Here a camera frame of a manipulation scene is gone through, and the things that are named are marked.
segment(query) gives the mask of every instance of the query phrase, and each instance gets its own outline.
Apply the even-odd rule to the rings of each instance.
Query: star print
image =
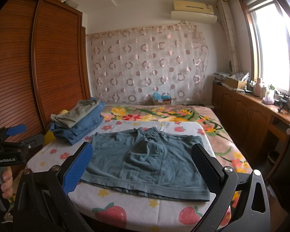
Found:
[[[148,201],[148,206],[154,208],[155,206],[159,206],[159,203],[157,202],[157,200],[151,200]]]
[[[107,189],[102,189],[99,190],[98,195],[101,196],[101,198],[104,198],[106,195],[109,195],[109,192],[107,191]]]
[[[160,229],[158,228],[158,226],[154,225],[154,226],[152,226],[152,227],[149,229],[149,231],[151,231],[151,232],[159,232]]]

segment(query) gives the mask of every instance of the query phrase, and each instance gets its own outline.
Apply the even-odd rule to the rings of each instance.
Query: curtain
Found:
[[[152,104],[152,94],[197,102],[208,47],[195,25],[132,28],[88,35],[92,88],[109,103]]]
[[[232,65],[232,74],[240,72],[240,66],[237,58],[237,41],[236,41],[236,34],[235,34],[235,27],[232,18],[232,14],[230,11],[230,7],[228,2],[225,0],[219,0],[218,3],[219,13],[222,19],[223,29],[225,31],[230,55],[231,55],[231,65]]]

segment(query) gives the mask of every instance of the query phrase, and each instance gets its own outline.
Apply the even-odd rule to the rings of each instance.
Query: window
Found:
[[[240,0],[253,49],[254,77],[290,94],[290,18],[276,0]]]

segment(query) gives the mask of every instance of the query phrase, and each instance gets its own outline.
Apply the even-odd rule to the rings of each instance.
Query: trash can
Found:
[[[261,169],[261,173],[263,175],[263,178],[265,178],[268,173],[271,171],[272,167],[274,166],[274,164],[276,163],[276,160],[279,157],[279,152],[275,151],[275,150],[271,150],[268,153],[267,159]]]

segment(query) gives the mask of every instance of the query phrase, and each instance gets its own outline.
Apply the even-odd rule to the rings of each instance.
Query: cardboard box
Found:
[[[154,105],[165,105],[165,104],[171,104],[171,98],[170,99],[163,99],[161,100],[154,100]]]
[[[244,87],[245,87],[245,85],[247,84],[247,81],[242,82],[242,81],[235,80],[235,79],[232,79],[232,78],[229,78],[229,77],[226,77],[226,78],[224,79],[224,82],[225,82],[227,85],[229,85],[229,86],[231,86],[232,88],[234,88],[234,89],[242,89],[242,90],[244,90]]]

